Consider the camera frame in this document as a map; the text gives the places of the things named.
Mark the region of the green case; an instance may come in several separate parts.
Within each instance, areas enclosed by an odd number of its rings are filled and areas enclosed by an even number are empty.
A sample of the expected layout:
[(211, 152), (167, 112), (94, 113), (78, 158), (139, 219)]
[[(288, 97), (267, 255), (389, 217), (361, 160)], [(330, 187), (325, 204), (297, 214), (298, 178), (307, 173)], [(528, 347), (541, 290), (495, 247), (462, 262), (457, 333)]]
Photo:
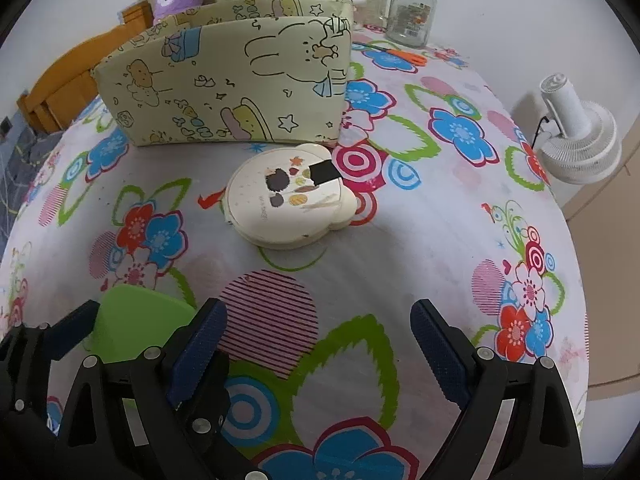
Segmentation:
[(190, 304), (162, 292), (116, 285), (102, 296), (84, 347), (105, 364), (133, 360), (146, 348), (163, 347), (195, 312)]

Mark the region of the cream round bear compact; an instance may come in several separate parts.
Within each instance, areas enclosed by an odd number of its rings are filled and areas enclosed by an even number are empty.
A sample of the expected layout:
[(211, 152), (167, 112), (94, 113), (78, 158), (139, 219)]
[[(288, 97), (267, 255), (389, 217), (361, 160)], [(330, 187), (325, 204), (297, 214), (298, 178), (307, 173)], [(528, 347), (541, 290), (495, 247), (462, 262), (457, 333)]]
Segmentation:
[(331, 152), (305, 143), (243, 162), (224, 190), (224, 218), (255, 246), (294, 249), (343, 229), (358, 200)]

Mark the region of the grey plaid blanket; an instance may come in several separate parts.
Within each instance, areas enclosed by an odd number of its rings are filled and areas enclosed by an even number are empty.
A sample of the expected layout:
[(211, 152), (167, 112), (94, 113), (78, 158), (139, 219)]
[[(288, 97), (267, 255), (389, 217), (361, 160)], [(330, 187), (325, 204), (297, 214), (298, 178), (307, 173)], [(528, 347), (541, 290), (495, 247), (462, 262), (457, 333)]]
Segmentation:
[(1, 145), (1, 249), (6, 247), (28, 189), (55, 144), (56, 136), (26, 127), (15, 141)]

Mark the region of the floral tablecloth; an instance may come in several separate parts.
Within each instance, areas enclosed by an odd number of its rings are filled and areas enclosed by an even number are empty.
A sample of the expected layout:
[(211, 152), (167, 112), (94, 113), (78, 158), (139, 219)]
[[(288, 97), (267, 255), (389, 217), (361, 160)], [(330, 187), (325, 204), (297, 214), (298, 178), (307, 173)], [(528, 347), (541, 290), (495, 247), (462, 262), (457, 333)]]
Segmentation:
[(103, 106), (55, 147), (1, 261), (1, 321), (53, 322), (132, 281), (229, 309), (239, 403), (224, 432), (280, 479), (426, 469), (458, 416), (410, 330), (427, 298), (499, 358), (558, 366), (585, 416), (588, 333), (575, 249), (523, 135), (484, 81), (356, 50), (333, 159), (352, 224), (277, 252), (224, 221), (222, 188), (263, 143), (136, 148)]

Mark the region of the yellow cartoon storage box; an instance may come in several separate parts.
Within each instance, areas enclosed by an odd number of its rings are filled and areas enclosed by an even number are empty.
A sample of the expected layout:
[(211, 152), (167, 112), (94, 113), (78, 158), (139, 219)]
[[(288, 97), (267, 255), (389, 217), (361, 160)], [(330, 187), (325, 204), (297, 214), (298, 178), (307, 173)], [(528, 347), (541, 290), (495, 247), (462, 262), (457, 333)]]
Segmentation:
[(336, 144), (352, 52), (352, 0), (229, 0), (163, 18), (96, 66), (137, 146)]

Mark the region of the white floor fan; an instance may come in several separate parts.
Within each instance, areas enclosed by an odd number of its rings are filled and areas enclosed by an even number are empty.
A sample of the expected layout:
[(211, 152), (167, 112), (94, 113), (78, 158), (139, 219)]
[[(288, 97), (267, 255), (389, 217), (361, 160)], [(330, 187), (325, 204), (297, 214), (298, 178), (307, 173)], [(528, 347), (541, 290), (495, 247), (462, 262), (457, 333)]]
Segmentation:
[(623, 153), (613, 114), (596, 102), (582, 100), (562, 73), (544, 78), (539, 90), (546, 118), (554, 123), (550, 129), (541, 129), (533, 142), (544, 169), (571, 185), (612, 176)]

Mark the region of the glass mug jar green lid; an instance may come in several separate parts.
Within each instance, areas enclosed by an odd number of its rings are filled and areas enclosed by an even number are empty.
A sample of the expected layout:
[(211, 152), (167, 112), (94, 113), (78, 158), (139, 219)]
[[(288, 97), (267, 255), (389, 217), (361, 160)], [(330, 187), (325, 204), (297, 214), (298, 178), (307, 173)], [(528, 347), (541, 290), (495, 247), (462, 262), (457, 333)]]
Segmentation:
[(437, 0), (382, 0), (385, 35), (395, 44), (420, 49), (430, 36)]

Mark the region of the orange handled scissors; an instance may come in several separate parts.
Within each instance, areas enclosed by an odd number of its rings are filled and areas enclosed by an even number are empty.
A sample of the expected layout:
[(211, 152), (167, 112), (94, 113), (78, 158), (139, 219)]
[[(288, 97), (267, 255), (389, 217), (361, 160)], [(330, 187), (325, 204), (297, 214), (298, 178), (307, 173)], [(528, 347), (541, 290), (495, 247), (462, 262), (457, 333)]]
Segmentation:
[(414, 65), (414, 66), (425, 66), (427, 64), (427, 58), (420, 54), (415, 54), (411, 52), (405, 52), (396, 49), (390, 49), (386, 47), (375, 46), (374, 44), (364, 44), (363, 42), (356, 42), (357, 46), (364, 47), (369, 50), (377, 50), (383, 53), (387, 53), (389, 55), (396, 56), (396, 58), (401, 58), (404, 61)]

